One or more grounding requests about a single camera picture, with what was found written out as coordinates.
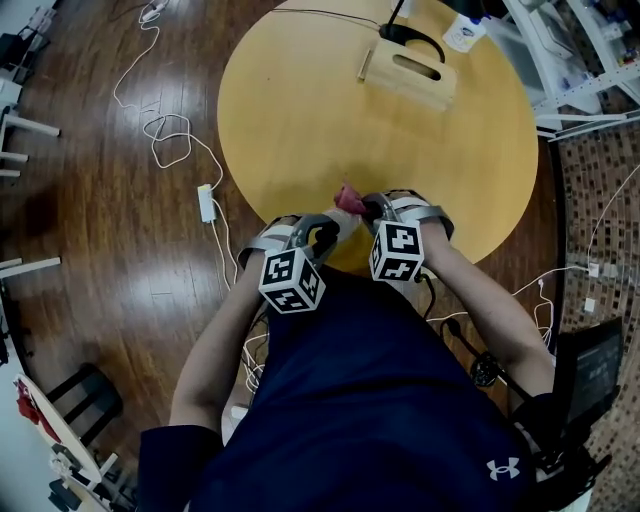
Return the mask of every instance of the navy shirt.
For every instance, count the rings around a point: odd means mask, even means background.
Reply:
[[[387,284],[322,276],[315,312],[270,314],[260,387],[225,448],[202,427],[143,433],[142,512],[523,510],[528,445],[435,332]]]

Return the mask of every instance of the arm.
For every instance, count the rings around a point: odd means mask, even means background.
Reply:
[[[260,303],[264,255],[254,253],[244,274],[202,332],[182,368],[171,405],[170,425],[200,425],[221,433],[242,346]]]
[[[529,314],[449,244],[439,221],[421,226],[425,264],[460,299],[489,351],[530,395],[553,390],[554,368]],[[511,393],[514,410],[522,400]]]

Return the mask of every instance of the pink object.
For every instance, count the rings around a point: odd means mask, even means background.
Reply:
[[[334,198],[334,203],[338,208],[354,215],[363,215],[367,213],[367,208],[362,202],[362,197],[356,190],[346,181],[342,184],[340,192]]]

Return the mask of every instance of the yellow table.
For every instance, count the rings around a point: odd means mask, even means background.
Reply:
[[[408,25],[441,41],[455,13],[417,0]],[[390,16],[389,0],[289,0],[280,7]],[[244,36],[224,73],[218,127],[240,191],[265,221],[322,212],[347,179],[366,194],[413,188],[456,225],[454,245],[471,261],[491,253],[525,211],[536,178],[533,112],[513,67],[485,37],[469,54],[443,42],[458,73],[454,103],[439,113],[356,79],[370,24],[270,12]],[[417,42],[412,49],[437,58]],[[367,267],[364,229],[343,243],[332,266]]]

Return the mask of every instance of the wooden floor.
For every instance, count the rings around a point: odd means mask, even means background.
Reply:
[[[137,12],[109,24],[112,3],[65,0],[53,43],[25,88],[22,115],[60,127],[62,136],[17,131],[10,138],[10,151],[31,158],[19,180],[0,182],[0,259],[62,257],[60,267],[5,281],[31,330],[30,370],[48,390],[82,362],[103,369],[122,394],[125,411],[96,446],[134,466],[140,432],[166,422],[181,366],[219,307],[224,287],[211,227],[200,222],[196,200],[196,187],[216,180],[217,171],[201,149],[158,169],[141,133],[147,118],[123,112],[112,98],[118,78],[151,40],[138,30]],[[116,14],[134,3],[122,0]],[[276,3],[170,2],[157,46],[123,83],[121,96],[188,116],[194,134],[221,157],[216,102],[224,66],[246,30]],[[172,141],[160,158],[176,158],[185,149],[184,141]],[[262,223],[230,175],[219,190],[235,253]],[[542,145],[522,221],[480,263],[507,289],[555,266],[554,198]],[[548,283],[545,291],[553,297],[553,280]],[[455,299],[437,288],[432,316],[457,311]],[[536,297],[537,286],[519,298],[532,311]],[[427,302],[428,292],[420,306]],[[463,349],[455,351],[468,363]],[[504,390],[491,394],[504,408]]]

